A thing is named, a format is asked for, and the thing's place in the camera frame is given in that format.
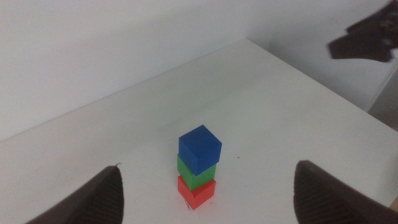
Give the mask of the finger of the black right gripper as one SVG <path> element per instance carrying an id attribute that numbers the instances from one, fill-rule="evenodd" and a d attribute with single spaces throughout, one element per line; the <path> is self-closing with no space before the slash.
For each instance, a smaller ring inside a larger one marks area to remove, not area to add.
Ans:
<path id="1" fill-rule="evenodd" d="M 328 44 L 333 59 L 367 59 L 377 62 L 392 60 L 393 48 L 394 39 L 377 32 L 349 34 Z"/>
<path id="2" fill-rule="evenodd" d="M 376 34 L 388 47 L 397 47 L 397 0 L 346 29 L 348 34 Z"/>

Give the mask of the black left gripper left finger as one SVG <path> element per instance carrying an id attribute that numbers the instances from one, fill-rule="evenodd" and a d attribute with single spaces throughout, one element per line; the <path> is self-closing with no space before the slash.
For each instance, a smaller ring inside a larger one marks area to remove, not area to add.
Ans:
<path id="1" fill-rule="evenodd" d="M 87 183 L 30 224 L 121 224 L 124 191 L 118 166 L 107 166 Z"/>

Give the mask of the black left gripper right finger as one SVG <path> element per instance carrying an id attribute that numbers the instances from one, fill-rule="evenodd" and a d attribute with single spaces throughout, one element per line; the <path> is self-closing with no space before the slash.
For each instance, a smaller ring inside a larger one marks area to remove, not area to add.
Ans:
<path id="1" fill-rule="evenodd" d="M 294 211 L 300 224 L 397 223 L 397 212 L 358 192 L 311 161 L 299 161 L 296 165 Z"/>

